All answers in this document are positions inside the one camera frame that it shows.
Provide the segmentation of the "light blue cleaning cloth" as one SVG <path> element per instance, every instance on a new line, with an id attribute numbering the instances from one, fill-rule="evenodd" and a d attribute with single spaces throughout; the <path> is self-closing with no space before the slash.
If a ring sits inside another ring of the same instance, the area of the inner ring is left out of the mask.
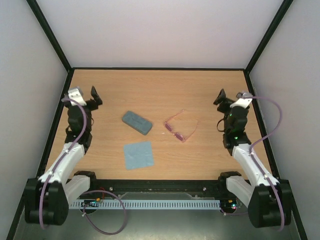
<path id="1" fill-rule="evenodd" d="M 127 170 L 151 167 L 155 164 L 150 141 L 126 144 L 123 151 Z"/>

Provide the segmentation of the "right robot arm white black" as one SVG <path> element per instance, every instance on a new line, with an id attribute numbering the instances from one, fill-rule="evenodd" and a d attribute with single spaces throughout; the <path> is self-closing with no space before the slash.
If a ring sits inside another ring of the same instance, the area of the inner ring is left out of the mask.
<path id="1" fill-rule="evenodd" d="M 247 208 L 250 222 L 255 228 L 276 227 L 281 230 L 291 223 L 292 190 L 288 183 L 281 183 L 264 166 L 245 132 L 250 104 L 255 96 L 239 92 L 232 100 L 221 89 L 213 102 L 223 113 L 221 129 L 224 148 L 240 164 L 247 179 L 238 172 L 223 172 L 219 176 L 218 191 L 234 194 Z"/>

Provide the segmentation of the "grey glasses case green lining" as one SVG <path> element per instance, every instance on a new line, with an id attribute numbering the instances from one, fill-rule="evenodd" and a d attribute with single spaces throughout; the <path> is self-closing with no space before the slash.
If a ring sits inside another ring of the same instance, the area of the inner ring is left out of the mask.
<path id="1" fill-rule="evenodd" d="M 130 110 L 123 115 L 122 121 L 144 136 L 147 135 L 153 127 L 153 124 L 149 120 Z"/>

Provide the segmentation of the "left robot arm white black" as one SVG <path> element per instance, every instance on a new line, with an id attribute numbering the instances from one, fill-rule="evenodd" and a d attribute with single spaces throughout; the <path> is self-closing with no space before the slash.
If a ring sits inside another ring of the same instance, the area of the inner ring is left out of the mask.
<path id="1" fill-rule="evenodd" d="M 89 190 L 96 177 L 94 172 L 83 171 L 69 179 L 91 145 L 92 112 L 103 103 L 94 86 L 90 95 L 91 99 L 84 100 L 82 90 L 76 86 L 62 98 L 68 116 L 63 149 L 44 174 L 29 178 L 24 187 L 24 219 L 29 224 L 62 225 L 69 205 Z"/>

